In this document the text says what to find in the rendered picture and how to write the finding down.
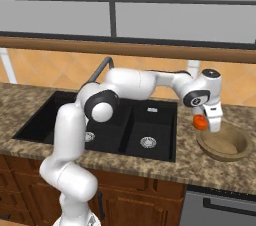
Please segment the grey framed window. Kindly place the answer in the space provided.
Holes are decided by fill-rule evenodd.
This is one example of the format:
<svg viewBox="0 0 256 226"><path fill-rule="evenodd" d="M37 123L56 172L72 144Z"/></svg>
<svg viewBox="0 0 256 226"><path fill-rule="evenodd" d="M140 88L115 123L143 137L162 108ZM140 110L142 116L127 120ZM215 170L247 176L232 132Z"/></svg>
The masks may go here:
<svg viewBox="0 0 256 226"><path fill-rule="evenodd" d="M0 0L0 34L256 49L256 0Z"/></svg>

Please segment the white post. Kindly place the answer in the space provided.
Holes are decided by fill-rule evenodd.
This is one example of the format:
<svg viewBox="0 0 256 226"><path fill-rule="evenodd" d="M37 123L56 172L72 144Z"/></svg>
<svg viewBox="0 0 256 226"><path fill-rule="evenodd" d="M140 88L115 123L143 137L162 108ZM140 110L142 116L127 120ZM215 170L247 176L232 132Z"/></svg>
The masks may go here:
<svg viewBox="0 0 256 226"><path fill-rule="evenodd" d="M186 66L186 71L189 72L193 78L196 78L200 71L200 61L199 60L188 60L187 66Z"/></svg>
<svg viewBox="0 0 256 226"><path fill-rule="evenodd" d="M7 74L8 81L11 84L16 84L17 80L16 80L15 72L14 72L14 69L12 67L12 63L11 63L11 60L10 60L10 57L9 57L8 50L6 48L1 48L0 47L0 58L2 60L5 72Z"/></svg>

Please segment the grey dishwasher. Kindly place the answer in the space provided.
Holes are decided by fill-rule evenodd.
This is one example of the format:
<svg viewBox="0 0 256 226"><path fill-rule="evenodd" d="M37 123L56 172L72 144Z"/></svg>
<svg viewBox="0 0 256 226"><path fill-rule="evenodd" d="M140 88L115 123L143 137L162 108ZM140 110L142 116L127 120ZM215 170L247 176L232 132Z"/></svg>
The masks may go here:
<svg viewBox="0 0 256 226"><path fill-rule="evenodd" d="M179 226L256 226L256 217L204 208L204 198L213 204L256 212L256 195L188 185Z"/></svg>

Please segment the brown wooden ledge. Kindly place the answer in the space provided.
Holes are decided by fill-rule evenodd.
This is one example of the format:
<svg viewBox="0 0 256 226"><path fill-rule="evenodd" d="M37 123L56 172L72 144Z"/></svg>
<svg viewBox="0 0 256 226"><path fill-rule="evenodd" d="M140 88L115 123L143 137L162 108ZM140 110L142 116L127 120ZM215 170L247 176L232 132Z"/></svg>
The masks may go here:
<svg viewBox="0 0 256 226"><path fill-rule="evenodd" d="M118 56L256 64L256 50L130 44L0 36L0 47Z"/></svg>

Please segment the orange squash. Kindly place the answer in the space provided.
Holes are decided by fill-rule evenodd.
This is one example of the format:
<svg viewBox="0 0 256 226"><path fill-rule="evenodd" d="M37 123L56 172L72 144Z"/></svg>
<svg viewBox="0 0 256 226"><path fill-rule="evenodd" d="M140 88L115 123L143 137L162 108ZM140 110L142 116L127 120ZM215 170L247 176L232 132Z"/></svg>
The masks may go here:
<svg viewBox="0 0 256 226"><path fill-rule="evenodd" d="M197 114L193 117L193 126L197 130L206 130L208 128L208 121L203 115Z"/></svg>

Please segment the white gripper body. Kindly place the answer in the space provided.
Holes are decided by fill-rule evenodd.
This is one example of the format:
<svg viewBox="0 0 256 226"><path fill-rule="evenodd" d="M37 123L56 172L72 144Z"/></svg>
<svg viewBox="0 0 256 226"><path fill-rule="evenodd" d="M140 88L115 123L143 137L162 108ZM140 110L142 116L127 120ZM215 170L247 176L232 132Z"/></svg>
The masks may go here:
<svg viewBox="0 0 256 226"><path fill-rule="evenodd" d="M209 131L219 132L221 128L221 121L223 116L223 111L221 103L215 105L203 105L205 116L208 120Z"/></svg>

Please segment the brown wooden drawer fronts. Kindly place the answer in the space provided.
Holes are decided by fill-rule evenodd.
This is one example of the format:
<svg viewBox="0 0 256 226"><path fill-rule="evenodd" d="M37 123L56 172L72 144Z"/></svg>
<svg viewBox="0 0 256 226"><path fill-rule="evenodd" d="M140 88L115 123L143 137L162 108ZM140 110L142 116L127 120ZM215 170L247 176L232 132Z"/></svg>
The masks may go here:
<svg viewBox="0 0 256 226"><path fill-rule="evenodd" d="M39 175L41 161L0 154L0 219L52 226L61 215L60 192Z"/></svg>

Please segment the brown wooden bowl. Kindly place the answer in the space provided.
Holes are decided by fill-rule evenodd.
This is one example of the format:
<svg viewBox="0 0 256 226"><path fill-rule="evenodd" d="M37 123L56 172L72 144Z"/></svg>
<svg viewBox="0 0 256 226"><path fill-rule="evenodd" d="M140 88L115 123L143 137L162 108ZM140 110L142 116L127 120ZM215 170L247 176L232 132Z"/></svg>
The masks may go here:
<svg viewBox="0 0 256 226"><path fill-rule="evenodd" d="M221 162L234 162L247 157L253 150L251 137L241 128L223 122L219 132L198 130L196 141L209 157Z"/></svg>

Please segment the dark grey tap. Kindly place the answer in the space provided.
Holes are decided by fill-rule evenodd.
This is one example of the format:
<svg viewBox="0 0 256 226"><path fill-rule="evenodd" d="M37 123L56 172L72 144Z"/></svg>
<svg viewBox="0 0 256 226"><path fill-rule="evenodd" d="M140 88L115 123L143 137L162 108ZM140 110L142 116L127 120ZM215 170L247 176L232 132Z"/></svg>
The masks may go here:
<svg viewBox="0 0 256 226"><path fill-rule="evenodd" d="M95 82L102 71L105 69L106 66L109 66L110 69L114 67L114 62L111 57L106 57L101 64L97 67L95 72L90 76L88 79L88 83Z"/></svg>

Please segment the brown wooden cupboard door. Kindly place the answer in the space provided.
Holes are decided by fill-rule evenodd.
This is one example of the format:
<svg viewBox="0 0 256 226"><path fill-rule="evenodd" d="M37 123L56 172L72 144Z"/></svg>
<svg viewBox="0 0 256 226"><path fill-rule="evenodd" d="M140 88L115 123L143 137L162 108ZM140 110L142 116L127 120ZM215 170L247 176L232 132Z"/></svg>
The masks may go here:
<svg viewBox="0 0 256 226"><path fill-rule="evenodd" d="M95 176L103 194L103 226L179 226L184 184L103 170Z"/></svg>

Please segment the black double sink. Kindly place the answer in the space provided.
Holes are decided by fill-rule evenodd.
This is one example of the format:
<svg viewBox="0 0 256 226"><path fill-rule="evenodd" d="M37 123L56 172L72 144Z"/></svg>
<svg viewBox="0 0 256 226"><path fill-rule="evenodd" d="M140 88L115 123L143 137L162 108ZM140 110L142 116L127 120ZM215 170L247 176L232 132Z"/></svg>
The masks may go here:
<svg viewBox="0 0 256 226"><path fill-rule="evenodd" d="M53 142L58 109L75 101L73 92L56 91L14 135L18 140ZM176 160L177 104L122 99L105 123L86 128L87 150L174 162Z"/></svg>

